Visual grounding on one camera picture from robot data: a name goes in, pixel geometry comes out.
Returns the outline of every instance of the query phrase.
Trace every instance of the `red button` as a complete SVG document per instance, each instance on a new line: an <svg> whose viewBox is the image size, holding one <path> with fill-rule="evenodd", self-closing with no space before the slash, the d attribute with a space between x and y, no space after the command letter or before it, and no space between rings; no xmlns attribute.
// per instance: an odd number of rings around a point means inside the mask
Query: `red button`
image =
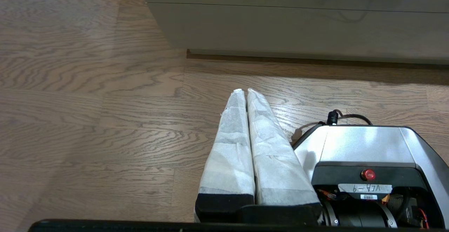
<svg viewBox="0 0 449 232"><path fill-rule="evenodd" d="M376 179L376 173L373 170L367 169L362 171L362 179L372 181Z"/></svg>

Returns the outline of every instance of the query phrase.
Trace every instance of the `wooden floor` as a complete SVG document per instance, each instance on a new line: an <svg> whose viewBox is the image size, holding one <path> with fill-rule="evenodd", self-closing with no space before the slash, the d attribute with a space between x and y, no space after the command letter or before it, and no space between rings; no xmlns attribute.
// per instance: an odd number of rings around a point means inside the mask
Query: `wooden floor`
<svg viewBox="0 0 449 232"><path fill-rule="evenodd" d="M447 68L186 59L143 0L0 0L0 230L192 221L220 113L249 87L289 135L338 108L449 162Z"/></svg>

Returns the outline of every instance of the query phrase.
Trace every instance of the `cable connector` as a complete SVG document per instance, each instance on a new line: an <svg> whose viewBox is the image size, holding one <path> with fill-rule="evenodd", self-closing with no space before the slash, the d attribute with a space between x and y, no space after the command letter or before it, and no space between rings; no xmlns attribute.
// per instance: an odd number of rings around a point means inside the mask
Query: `cable connector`
<svg viewBox="0 0 449 232"><path fill-rule="evenodd" d="M338 112L335 110L329 112L329 114L327 115L326 125L337 125L337 122L338 122Z"/></svg>

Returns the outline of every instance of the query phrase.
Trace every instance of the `label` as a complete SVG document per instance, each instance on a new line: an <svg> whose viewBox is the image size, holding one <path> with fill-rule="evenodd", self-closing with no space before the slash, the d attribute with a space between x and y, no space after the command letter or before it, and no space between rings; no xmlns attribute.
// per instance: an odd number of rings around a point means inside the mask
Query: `label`
<svg viewBox="0 0 449 232"><path fill-rule="evenodd" d="M338 184L341 192L356 193L391 193L393 186L379 184Z"/></svg>
<svg viewBox="0 0 449 232"><path fill-rule="evenodd" d="M362 200L377 200L377 195L361 194L360 199L362 199Z"/></svg>

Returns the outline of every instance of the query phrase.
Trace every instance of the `red wire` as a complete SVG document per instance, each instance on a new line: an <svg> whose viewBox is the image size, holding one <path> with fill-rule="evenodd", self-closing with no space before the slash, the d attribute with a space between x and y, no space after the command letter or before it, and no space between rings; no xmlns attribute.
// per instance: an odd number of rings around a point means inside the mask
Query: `red wire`
<svg viewBox="0 0 449 232"><path fill-rule="evenodd" d="M418 208L418 210L421 212L422 217L424 218L424 221L425 221L425 228L426 228L426 229L430 229L430 227L429 227L429 222L427 221L427 215L425 214L424 210L422 210L421 208Z"/></svg>

